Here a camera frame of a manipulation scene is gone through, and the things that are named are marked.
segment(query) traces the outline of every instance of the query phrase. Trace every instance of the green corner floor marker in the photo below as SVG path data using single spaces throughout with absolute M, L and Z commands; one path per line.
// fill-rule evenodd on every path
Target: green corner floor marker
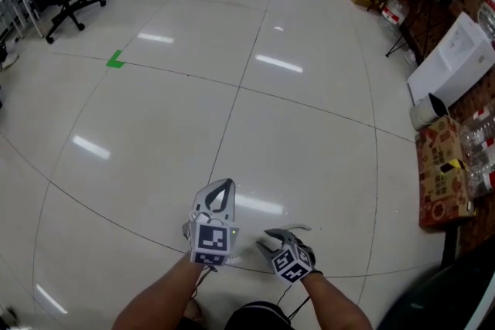
M 124 65 L 124 62 L 117 61 L 118 56 L 121 55 L 121 50 L 115 51 L 114 55 L 107 62 L 108 67 L 121 68 Z

